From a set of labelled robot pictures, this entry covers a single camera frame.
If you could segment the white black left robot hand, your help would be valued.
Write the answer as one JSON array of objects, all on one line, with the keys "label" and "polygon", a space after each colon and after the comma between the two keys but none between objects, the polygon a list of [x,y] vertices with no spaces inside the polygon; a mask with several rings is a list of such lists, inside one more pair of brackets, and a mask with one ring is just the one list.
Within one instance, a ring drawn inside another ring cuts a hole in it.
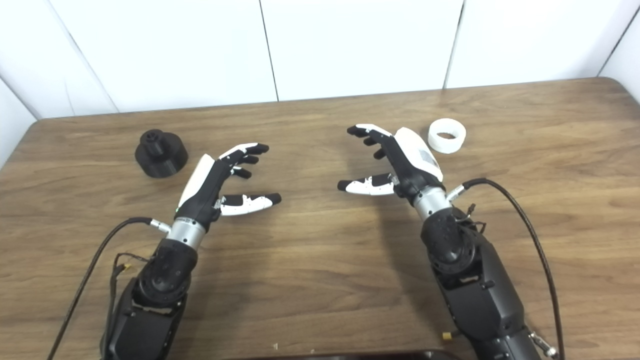
[{"label": "white black left robot hand", "polygon": [[217,158],[202,155],[182,192],[174,218],[192,219],[208,232],[220,217],[252,214],[281,203],[279,193],[220,194],[231,176],[251,178],[251,171],[240,165],[256,164],[258,156],[269,150],[268,145],[251,142],[236,145]]}]

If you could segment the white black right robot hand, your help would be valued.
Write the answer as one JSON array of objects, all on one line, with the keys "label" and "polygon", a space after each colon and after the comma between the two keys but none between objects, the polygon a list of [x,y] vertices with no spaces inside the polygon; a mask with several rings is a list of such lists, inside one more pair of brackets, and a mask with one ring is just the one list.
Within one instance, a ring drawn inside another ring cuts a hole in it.
[{"label": "white black right robot hand", "polygon": [[356,124],[347,128],[347,133],[363,139],[366,146],[380,145],[374,158],[386,158],[393,171],[357,178],[341,180],[339,191],[367,196],[395,194],[413,203],[425,188],[444,190],[444,175],[422,137],[407,127],[401,127],[392,134],[374,124]]}]

